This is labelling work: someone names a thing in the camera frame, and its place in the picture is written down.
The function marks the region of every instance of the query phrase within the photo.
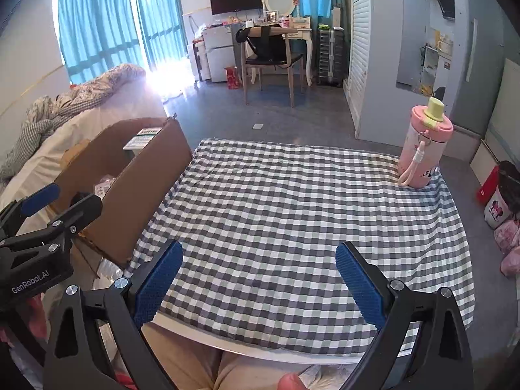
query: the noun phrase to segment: checkered tablecloth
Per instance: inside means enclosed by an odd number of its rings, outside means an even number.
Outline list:
[[[335,266],[336,247],[352,241],[410,289],[451,288],[467,326],[470,254],[448,187],[436,169],[428,186],[400,188],[396,167],[393,156],[349,149],[204,140],[143,231],[128,273],[176,238],[184,264],[162,312],[262,347],[358,356],[376,330]]]

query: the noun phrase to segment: wooden chair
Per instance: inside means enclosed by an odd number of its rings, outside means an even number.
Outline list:
[[[248,44],[247,41],[243,42],[241,44],[241,52],[242,52],[242,83],[244,86],[244,99],[245,103],[248,103],[248,67],[254,67],[258,69],[258,79],[260,82],[260,90],[262,90],[262,68],[266,66],[279,66],[284,69],[287,69],[287,75],[289,79],[289,93],[291,95],[291,107],[294,107],[294,78],[293,78],[293,65],[296,62],[299,62],[300,64],[300,86],[301,90],[303,92],[304,88],[304,67],[303,67],[303,54],[302,53],[291,53],[291,48],[289,46],[289,34],[290,33],[297,33],[297,29],[293,28],[282,28],[273,26],[271,27],[271,30],[269,31],[269,35],[284,35],[284,41],[285,41],[285,56],[286,59],[283,61],[283,63],[279,62],[272,62],[272,61],[263,61],[256,58],[256,54],[253,54],[250,57],[247,57],[245,46]],[[262,34],[262,28],[260,26],[252,27],[249,31],[249,37],[260,37]]]

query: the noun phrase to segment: silver screw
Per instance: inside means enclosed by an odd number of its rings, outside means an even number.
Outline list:
[[[124,277],[121,277],[120,279],[117,279],[114,281],[114,286],[118,289],[124,289],[128,285],[128,280]]]
[[[444,297],[451,297],[453,292],[451,291],[451,289],[449,288],[441,288],[440,289],[440,294]]]
[[[66,290],[67,294],[68,295],[73,295],[74,293],[77,292],[77,286],[75,284],[69,286]]]
[[[390,287],[394,290],[403,290],[405,288],[405,284],[400,280],[392,280],[390,282]]]

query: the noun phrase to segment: gray floor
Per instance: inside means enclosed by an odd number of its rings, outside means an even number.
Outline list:
[[[400,148],[359,141],[341,88],[306,88],[297,81],[295,108],[289,106],[287,77],[264,76],[264,90],[249,88],[249,105],[243,90],[225,84],[204,83],[187,90],[166,105],[178,119],[192,149],[201,139],[225,138],[330,146],[398,155]],[[253,130],[262,123],[260,130]],[[516,287],[499,270],[502,255],[492,230],[484,222],[483,208],[475,200],[478,180],[469,164],[449,157],[440,162],[441,172],[462,218],[470,245],[476,306],[467,330],[475,365],[476,386],[482,388],[500,363],[516,327]]]

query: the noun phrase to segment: black suitcase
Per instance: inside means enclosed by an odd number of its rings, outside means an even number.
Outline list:
[[[345,32],[318,29],[318,85],[343,86]]]

